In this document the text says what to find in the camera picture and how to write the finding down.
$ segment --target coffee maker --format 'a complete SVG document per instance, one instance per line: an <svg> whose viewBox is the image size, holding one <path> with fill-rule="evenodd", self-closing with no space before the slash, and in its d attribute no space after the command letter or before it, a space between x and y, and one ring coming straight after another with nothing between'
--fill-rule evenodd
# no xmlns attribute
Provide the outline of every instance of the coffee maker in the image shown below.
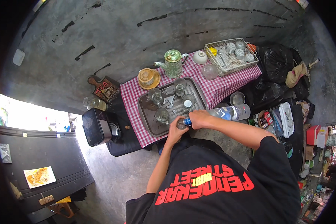
<svg viewBox="0 0 336 224"><path fill-rule="evenodd" d="M119 143L122 132L116 114L91 108L82 115L82 121L89 146L106 142Z"/></svg>

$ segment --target spoon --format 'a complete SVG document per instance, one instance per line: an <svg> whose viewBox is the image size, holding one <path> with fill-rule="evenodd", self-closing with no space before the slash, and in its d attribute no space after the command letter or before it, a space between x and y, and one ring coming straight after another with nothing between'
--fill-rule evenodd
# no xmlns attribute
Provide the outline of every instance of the spoon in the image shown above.
<svg viewBox="0 0 336 224"><path fill-rule="evenodd" d="M225 64L225 62L224 62L224 60L223 60L223 58L221 56L221 52L218 50L217 53L220 56L221 60L223 61L225 68L228 69L228 67L226 66L226 64Z"/></svg>

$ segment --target glass carafe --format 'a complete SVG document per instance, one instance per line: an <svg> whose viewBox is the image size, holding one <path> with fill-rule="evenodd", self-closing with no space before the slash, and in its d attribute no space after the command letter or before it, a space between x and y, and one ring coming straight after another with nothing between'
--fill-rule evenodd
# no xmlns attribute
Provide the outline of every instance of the glass carafe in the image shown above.
<svg viewBox="0 0 336 224"><path fill-rule="evenodd" d="M99 110L106 111L107 110L107 103L103 100L100 100L98 98L90 99L88 97L85 97L83 99L83 105L87 107L87 110L90 110L91 108L97 108Z"/></svg>

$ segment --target red cooler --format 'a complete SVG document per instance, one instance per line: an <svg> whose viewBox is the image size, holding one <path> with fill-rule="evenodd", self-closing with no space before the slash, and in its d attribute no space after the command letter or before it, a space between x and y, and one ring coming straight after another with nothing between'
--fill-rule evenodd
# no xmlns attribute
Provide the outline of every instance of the red cooler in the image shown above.
<svg viewBox="0 0 336 224"><path fill-rule="evenodd" d="M311 126L306 132L306 143L310 146L315 146L318 144L318 132L320 131L321 125Z"/></svg>

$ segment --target green floral teapot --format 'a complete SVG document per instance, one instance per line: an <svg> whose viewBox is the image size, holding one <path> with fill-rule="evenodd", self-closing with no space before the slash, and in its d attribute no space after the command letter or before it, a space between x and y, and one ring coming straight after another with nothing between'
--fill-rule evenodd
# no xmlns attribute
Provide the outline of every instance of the green floral teapot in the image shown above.
<svg viewBox="0 0 336 224"><path fill-rule="evenodd" d="M177 50L169 50L164 54L165 63L155 62L155 66L164 69L169 78L179 78L183 74L183 64L186 62L188 54L181 54Z"/></svg>

